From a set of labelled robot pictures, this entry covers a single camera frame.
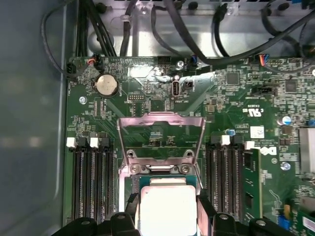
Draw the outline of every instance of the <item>capacitor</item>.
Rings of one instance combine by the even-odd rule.
[[[234,129],[227,129],[225,130],[225,134],[229,136],[234,136],[236,134]]]
[[[291,120],[291,117],[289,116],[283,116],[277,120],[277,123],[278,125],[291,125],[292,120]]]
[[[315,119],[312,118],[307,123],[308,123],[308,126],[315,126]]]
[[[109,74],[100,75],[96,82],[95,88],[103,97],[114,96],[118,92],[118,81],[114,76]]]

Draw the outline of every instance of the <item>black cable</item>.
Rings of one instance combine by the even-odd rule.
[[[158,34],[157,28],[156,28],[156,22],[157,22],[157,10],[161,11],[166,11],[166,8],[161,7],[161,6],[153,6],[151,10],[151,29],[152,29],[152,34],[156,41],[166,50],[169,50],[175,55],[178,55],[179,57],[183,57],[179,51],[171,48]]]
[[[130,16],[133,12],[134,7],[136,6],[138,0],[130,0],[130,3],[126,9],[125,15]],[[119,55],[121,57],[125,57],[127,55],[128,51],[128,45],[129,45],[129,39],[130,39],[130,29],[131,29],[131,24],[129,21],[124,22],[124,35],[123,35],[123,41],[122,45],[120,47],[120,53]]]
[[[271,22],[268,19],[268,5],[267,4],[262,10],[261,10],[261,21],[262,24],[264,25],[265,29],[267,30],[268,33],[270,33],[272,36],[277,36],[281,31],[276,30]],[[296,41],[294,38],[291,36],[287,35],[283,37],[283,41],[286,41],[288,44],[292,46],[294,49],[296,56],[300,57],[300,52],[299,52],[299,43]]]
[[[234,63],[235,61],[238,61],[240,59],[248,58],[251,55],[258,54],[268,48],[270,48],[275,43],[279,42],[283,37],[290,34],[292,31],[303,25],[304,23],[308,22],[310,19],[315,17],[315,11],[313,10],[311,13],[306,15],[305,17],[301,18],[297,22],[295,22],[293,25],[285,29],[283,32],[279,33],[274,38],[270,39],[268,42],[265,42],[261,44],[258,47],[255,47],[247,52],[228,57],[228,58],[221,58],[221,59],[208,59],[206,56],[200,51],[199,47],[196,45],[195,41],[193,40],[192,36],[190,35],[189,31],[187,30],[181,16],[177,12],[173,0],[163,0],[164,5],[174,23],[174,26],[183,39],[183,41],[186,43],[186,45],[194,52],[195,55],[197,55],[201,61],[203,61],[205,64],[209,64],[212,66],[220,66],[220,65],[227,65]]]
[[[214,36],[218,50],[224,57],[229,57],[229,54],[224,49],[220,38],[220,22],[224,19],[227,12],[227,3],[219,6],[213,16]]]
[[[113,43],[110,39],[109,33],[108,33],[102,19],[100,18],[98,12],[97,12],[97,9],[93,3],[93,0],[85,0],[85,3],[87,6],[87,11],[88,11],[90,20],[92,20],[92,18],[94,19],[94,21],[97,23],[96,25],[99,29],[99,32],[104,37],[104,40],[106,42],[107,51],[109,52],[109,56],[116,57],[117,54],[115,52]]]
[[[82,42],[81,42],[81,34],[82,34],[82,2],[79,0],[79,7],[78,7],[78,18],[77,18],[77,32],[76,32],[76,41],[75,41],[75,56],[81,57],[82,56]]]
[[[213,19],[213,20],[214,20],[214,24],[215,24],[215,23],[218,23],[218,22],[220,22],[220,21],[223,20],[225,14],[226,14],[226,11],[227,11],[227,4],[225,3],[225,4],[223,4],[222,6],[220,6],[220,7],[217,9],[217,11],[215,12],[214,19]],[[225,49],[224,49],[224,47],[223,47],[223,45],[222,45],[222,43],[221,43],[221,38],[220,38],[220,32],[219,32],[219,31],[217,32],[217,35],[215,35],[215,41],[216,41],[216,44],[217,44],[217,46],[218,46],[218,49],[219,49],[220,53],[221,53],[222,55],[224,55],[224,53],[226,53],[226,51],[225,51]],[[274,68],[274,67],[272,67],[272,66],[269,66],[269,65],[267,65],[267,64],[265,64],[264,67],[265,67],[266,69],[272,71],[272,72],[275,72],[275,73],[292,74],[292,73],[298,73],[298,72],[305,71],[305,70],[307,70],[308,68],[310,68],[311,65],[306,65],[306,66],[303,66],[303,67],[298,68],[298,69],[296,69],[296,70],[290,70],[290,71],[288,71],[288,70],[279,70],[279,69]]]
[[[82,9],[81,12],[81,56],[87,57],[88,56],[88,15],[85,8]]]
[[[75,74],[71,74],[71,73],[67,73],[66,71],[62,70],[61,67],[58,65],[58,63],[56,62],[56,60],[54,59],[50,48],[48,46],[48,42],[47,42],[47,35],[46,35],[46,22],[47,19],[56,11],[62,9],[63,7],[65,7],[66,5],[68,5],[69,3],[72,3],[74,0],[65,0],[64,2],[60,3],[58,6],[54,7],[53,9],[51,9],[50,11],[48,11],[42,18],[41,20],[41,25],[40,25],[40,34],[43,40],[43,45],[44,45],[44,49],[45,49],[45,53],[48,56],[48,59],[50,60],[50,62],[53,64],[53,66],[63,75],[70,77],[70,78],[76,78],[78,76],[80,76],[89,66],[89,64],[85,64],[83,67],[79,68],[78,72]]]
[[[90,12],[89,9],[88,9],[88,16],[89,16],[90,22],[93,25],[94,31],[95,31],[96,36],[97,36],[97,40],[99,41],[99,44],[100,44],[100,47],[102,49],[103,54],[106,57],[110,57],[111,55],[110,55],[110,53],[108,51],[107,44],[106,44],[106,42],[105,42],[105,40],[103,38],[102,33],[100,32],[100,29],[98,27],[98,24],[97,24],[95,18],[91,15],[91,12]]]

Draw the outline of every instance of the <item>blue capacitor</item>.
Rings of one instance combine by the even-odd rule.
[[[290,221],[288,221],[284,215],[278,216],[278,225],[286,230],[290,230]]]
[[[227,129],[225,131],[225,134],[226,135],[229,135],[229,136],[234,136],[236,134],[235,130],[234,129]]]
[[[310,119],[307,123],[308,126],[315,126],[315,119]]]

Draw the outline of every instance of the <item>black ram slot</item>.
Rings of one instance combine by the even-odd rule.
[[[214,204],[213,202],[213,193],[212,193],[212,155],[211,155],[211,151],[210,151],[210,147],[207,146],[206,147],[206,188],[207,188],[207,193],[208,193],[208,197],[211,201],[212,204]]]
[[[225,207],[226,213],[230,214],[233,212],[233,199],[234,199],[234,195],[233,195],[233,181],[235,178],[235,173],[233,172],[233,148],[231,146],[227,146],[226,147],[226,156],[224,157],[226,160],[226,180],[225,180],[225,184],[226,184],[226,202],[227,202],[227,207]]]
[[[103,152],[95,152],[94,166],[94,218],[98,224],[102,222],[102,185],[103,185]]]
[[[82,202],[82,156],[81,151],[73,152],[73,176],[72,176],[72,214],[71,219],[75,220],[82,216],[81,202]]]
[[[104,203],[104,217],[110,215],[113,212],[113,202],[114,202],[114,157],[111,152],[106,153],[105,157],[105,203]]]
[[[234,170],[236,179],[234,182],[233,190],[233,201],[234,201],[234,215],[239,219],[243,220],[243,152],[244,146],[238,145],[234,151]]]
[[[92,216],[92,154],[89,150],[84,152],[83,159],[83,216]]]
[[[221,147],[218,147],[219,151],[217,151],[217,198],[218,198],[218,211],[224,212],[224,174],[225,174],[225,166],[224,166],[224,151]]]

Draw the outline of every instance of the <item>dimm slot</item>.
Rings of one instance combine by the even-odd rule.
[[[218,197],[218,211],[224,211],[224,151],[221,150],[221,147],[218,147],[219,151],[217,152],[217,197]]]
[[[113,154],[111,152],[106,153],[105,158],[105,186],[104,190],[106,191],[105,194],[105,204],[104,204],[104,214],[106,217],[107,215],[113,212],[113,202],[114,202],[114,159]]]
[[[242,185],[242,178],[243,178],[243,152],[244,146],[239,145],[237,150],[234,151],[235,154],[235,171],[236,171],[236,190],[235,190],[235,215],[239,218],[239,220],[243,220],[243,185]]]
[[[214,208],[219,211],[219,207],[221,207],[221,201],[219,201],[219,178],[218,178],[218,151],[216,149],[211,151],[211,197],[214,204]]]
[[[72,176],[72,220],[80,217],[81,190],[82,190],[82,156],[81,151],[73,152],[73,176]]]
[[[102,222],[102,168],[103,152],[97,152],[95,155],[94,172],[94,218],[98,224]]]
[[[92,208],[92,157],[89,150],[84,152],[83,159],[83,216],[91,217]]]
[[[235,196],[233,195],[233,182],[235,179],[235,173],[233,172],[233,149],[231,146],[226,147],[225,151],[225,160],[226,160],[226,201],[227,201],[227,207],[226,207],[226,213],[233,213],[233,199]]]

